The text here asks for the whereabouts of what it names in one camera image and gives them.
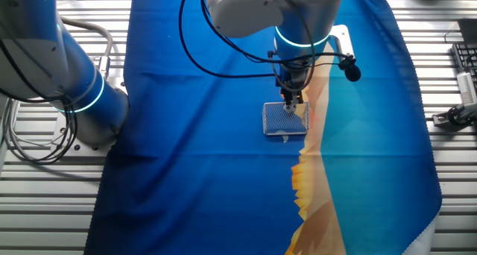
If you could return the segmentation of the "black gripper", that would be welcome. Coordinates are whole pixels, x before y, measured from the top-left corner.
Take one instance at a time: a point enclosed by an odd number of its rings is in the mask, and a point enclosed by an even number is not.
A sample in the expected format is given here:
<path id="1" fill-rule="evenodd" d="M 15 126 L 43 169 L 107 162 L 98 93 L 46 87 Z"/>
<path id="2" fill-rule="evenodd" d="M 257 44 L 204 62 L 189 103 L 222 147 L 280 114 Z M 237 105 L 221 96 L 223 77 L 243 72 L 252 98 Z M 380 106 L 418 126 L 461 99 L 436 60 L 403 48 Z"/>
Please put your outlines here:
<path id="1" fill-rule="evenodd" d="M 308 67 L 288 66 L 282 64 L 279 66 L 276 86 L 280 87 L 282 91 L 286 91 L 284 86 L 287 86 L 289 89 L 298 89 L 301 91 L 306 86 L 308 76 Z M 302 103 L 302 92 L 282 92 L 282 96 L 286 105 Z"/>

